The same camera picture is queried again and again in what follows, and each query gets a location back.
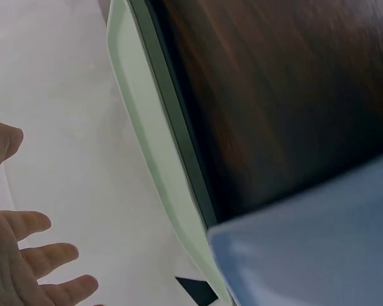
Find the light blue fabric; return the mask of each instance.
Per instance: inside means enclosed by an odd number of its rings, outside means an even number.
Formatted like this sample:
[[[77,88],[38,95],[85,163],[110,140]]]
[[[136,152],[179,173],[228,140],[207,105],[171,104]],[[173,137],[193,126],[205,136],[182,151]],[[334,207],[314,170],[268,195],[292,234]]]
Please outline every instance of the light blue fabric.
[[[383,306],[383,157],[209,242],[240,306]]]

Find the hand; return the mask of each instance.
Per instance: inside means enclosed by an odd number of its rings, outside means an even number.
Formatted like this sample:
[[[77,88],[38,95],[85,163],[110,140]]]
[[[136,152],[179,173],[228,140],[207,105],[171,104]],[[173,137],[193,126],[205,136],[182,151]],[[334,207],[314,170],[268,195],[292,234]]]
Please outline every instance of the hand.
[[[20,129],[0,124],[0,164],[14,155],[23,140]],[[58,285],[37,280],[78,257],[71,244],[51,244],[19,250],[17,242],[51,226],[39,212],[0,211],[0,306],[72,306],[98,289],[92,276]]]

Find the finger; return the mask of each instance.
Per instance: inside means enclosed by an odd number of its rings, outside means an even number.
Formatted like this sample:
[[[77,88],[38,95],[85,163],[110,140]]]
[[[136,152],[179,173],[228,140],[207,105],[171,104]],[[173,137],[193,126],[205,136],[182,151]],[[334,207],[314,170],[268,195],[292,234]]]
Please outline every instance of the finger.
[[[75,306],[98,289],[98,281],[89,275],[78,277],[60,285],[40,286],[54,306]]]
[[[13,212],[0,210],[11,226],[17,241],[23,240],[33,233],[45,231],[51,227],[50,219],[41,212]]]
[[[0,123],[0,164],[18,151],[23,137],[21,129]]]
[[[77,248],[72,244],[49,244],[20,252],[37,279],[48,275],[59,266],[76,260],[79,255]]]

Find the dark wooden surface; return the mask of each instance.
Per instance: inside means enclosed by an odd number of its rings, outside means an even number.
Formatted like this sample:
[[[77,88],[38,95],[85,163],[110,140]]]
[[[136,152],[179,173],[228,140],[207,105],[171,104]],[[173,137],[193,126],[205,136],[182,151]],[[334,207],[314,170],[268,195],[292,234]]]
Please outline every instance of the dark wooden surface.
[[[383,153],[383,0],[160,1],[225,219]]]

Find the white surface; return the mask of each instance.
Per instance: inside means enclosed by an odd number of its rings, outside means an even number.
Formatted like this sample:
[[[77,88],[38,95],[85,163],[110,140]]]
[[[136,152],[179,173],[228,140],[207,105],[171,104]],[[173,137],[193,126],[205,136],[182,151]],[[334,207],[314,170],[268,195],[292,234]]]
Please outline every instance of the white surface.
[[[93,274],[100,289],[83,305],[194,305],[174,278],[188,258],[119,97],[97,0],[0,0],[0,121],[25,132],[0,169],[0,208],[52,219],[23,245],[80,251],[44,282]]]

